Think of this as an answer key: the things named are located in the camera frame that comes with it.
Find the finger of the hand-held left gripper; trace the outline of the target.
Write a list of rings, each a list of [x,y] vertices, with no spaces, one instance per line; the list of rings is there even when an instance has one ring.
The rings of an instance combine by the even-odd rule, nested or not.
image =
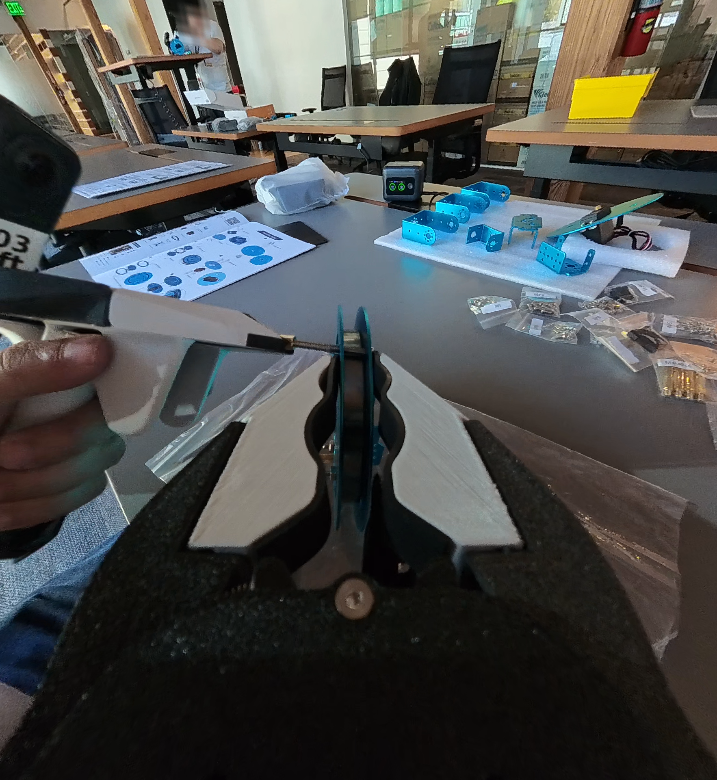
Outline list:
[[[238,310],[170,297],[117,290],[109,322],[126,332],[152,334],[270,353],[289,351],[289,340]]]

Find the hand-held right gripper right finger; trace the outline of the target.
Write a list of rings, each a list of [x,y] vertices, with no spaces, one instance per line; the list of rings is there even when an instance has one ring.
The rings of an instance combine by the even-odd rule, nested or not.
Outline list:
[[[430,566],[520,551],[523,538],[467,421],[397,362],[373,356],[377,428],[386,454],[373,481],[371,575],[410,586]]]

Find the blue round turntable base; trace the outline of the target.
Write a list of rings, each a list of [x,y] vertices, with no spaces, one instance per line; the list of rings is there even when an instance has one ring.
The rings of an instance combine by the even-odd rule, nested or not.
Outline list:
[[[364,536],[371,505],[375,446],[374,351],[368,312],[354,322],[337,312],[336,424],[334,429],[334,552],[340,575],[363,569]]]

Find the brass standoff screw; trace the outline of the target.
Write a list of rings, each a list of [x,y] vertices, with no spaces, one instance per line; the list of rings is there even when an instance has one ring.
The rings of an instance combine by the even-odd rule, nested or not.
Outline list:
[[[284,343],[285,350],[289,353],[292,353],[296,349],[304,349],[314,352],[338,354],[342,349],[338,344],[302,340],[292,335],[282,335],[280,338]]]

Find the wooden standing desk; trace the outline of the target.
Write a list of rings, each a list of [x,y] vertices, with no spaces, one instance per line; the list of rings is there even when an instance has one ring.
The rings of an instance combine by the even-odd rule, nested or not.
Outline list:
[[[183,70],[187,80],[197,80],[197,64],[212,58],[211,53],[200,54],[149,54],[128,57],[118,62],[101,66],[98,73],[109,73],[115,76],[128,75],[132,71],[137,73],[136,80],[151,79],[153,73],[159,71]]]

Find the person's left hand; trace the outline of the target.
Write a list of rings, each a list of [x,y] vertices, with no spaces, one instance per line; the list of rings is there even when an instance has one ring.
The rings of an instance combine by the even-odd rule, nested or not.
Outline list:
[[[0,352],[0,532],[58,520],[98,497],[125,451],[92,399],[44,424],[8,431],[17,406],[92,383],[111,364],[101,336],[23,342]]]

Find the black flat card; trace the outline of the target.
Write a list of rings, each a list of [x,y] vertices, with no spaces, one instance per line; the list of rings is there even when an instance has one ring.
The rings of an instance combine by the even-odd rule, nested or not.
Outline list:
[[[320,247],[329,241],[327,238],[325,238],[323,235],[321,235],[303,221],[288,222],[285,225],[278,226],[275,229],[288,237],[311,244],[314,247]]]

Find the white foam sheet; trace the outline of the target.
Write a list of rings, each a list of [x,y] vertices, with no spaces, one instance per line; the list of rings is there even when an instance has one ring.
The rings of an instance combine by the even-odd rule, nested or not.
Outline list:
[[[474,215],[470,222],[462,225],[458,232],[438,233],[431,246],[402,238],[402,230],[395,229],[378,237],[375,244],[420,258],[450,265],[455,268],[475,271],[523,286],[533,286],[560,293],[577,299],[594,299],[621,270],[627,269],[631,279],[647,278],[650,275],[674,278],[686,259],[691,234],[688,230],[661,226],[658,220],[642,215],[628,215],[624,219],[630,229],[649,234],[653,250],[634,250],[626,237],[615,239],[606,246],[597,245],[582,235],[569,236],[563,251],[569,259],[582,262],[589,249],[596,254],[587,273],[575,277],[558,275],[536,257],[539,245],[531,246],[531,235],[515,232],[511,243],[504,242],[499,251],[487,251],[480,242],[466,243],[468,229],[474,225],[487,224],[509,234],[511,218],[517,214],[531,213],[542,217],[539,242],[558,228],[585,215],[590,208],[567,206],[540,200],[508,200],[504,204],[493,204],[483,214]]]

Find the black cube device green lights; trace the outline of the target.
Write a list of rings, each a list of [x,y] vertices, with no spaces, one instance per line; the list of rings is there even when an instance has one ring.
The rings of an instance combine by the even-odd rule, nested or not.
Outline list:
[[[387,203],[417,203],[422,200],[424,161],[389,161],[382,170],[383,200]]]

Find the teal flat metal plate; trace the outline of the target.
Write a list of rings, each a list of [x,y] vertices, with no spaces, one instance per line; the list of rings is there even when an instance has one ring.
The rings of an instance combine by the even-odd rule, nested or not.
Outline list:
[[[627,214],[636,212],[641,208],[655,203],[663,196],[664,192],[657,192],[636,198],[634,200],[628,200],[612,207],[600,207],[597,210],[593,210],[592,212],[587,213],[578,220],[550,232],[546,236],[546,242],[556,243],[558,241],[559,243],[562,243],[569,235],[595,229],[604,223],[622,218]]]

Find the black jacket on chair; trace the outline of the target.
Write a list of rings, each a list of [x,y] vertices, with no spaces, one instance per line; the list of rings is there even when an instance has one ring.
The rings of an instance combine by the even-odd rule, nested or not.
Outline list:
[[[394,59],[387,73],[385,87],[379,96],[379,105],[421,104],[422,82],[412,57]]]

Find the stack of cardboard boxes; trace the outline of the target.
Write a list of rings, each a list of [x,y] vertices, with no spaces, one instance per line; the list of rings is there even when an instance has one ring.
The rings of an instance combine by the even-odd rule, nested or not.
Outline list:
[[[571,1],[511,2],[491,127],[542,113],[555,73]]]

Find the wooden pillar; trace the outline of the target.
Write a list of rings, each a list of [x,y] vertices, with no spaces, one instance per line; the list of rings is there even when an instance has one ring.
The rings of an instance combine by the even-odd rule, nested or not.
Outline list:
[[[552,76],[546,110],[570,105],[574,81],[620,74],[632,1],[572,1]]]

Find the small blue angle bracket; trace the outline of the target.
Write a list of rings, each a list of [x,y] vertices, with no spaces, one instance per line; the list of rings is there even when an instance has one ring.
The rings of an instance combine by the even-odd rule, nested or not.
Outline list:
[[[490,253],[498,252],[503,248],[505,233],[492,228],[487,224],[475,224],[468,227],[466,244],[481,244]]]

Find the grey-blue metal bracket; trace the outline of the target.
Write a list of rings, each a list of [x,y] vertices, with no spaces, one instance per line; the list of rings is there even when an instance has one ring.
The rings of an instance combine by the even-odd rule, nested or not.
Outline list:
[[[515,232],[526,232],[531,234],[531,248],[534,249],[539,238],[539,230],[542,228],[542,217],[538,214],[523,213],[516,214],[510,222],[508,234],[508,246],[512,244],[513,234]]]

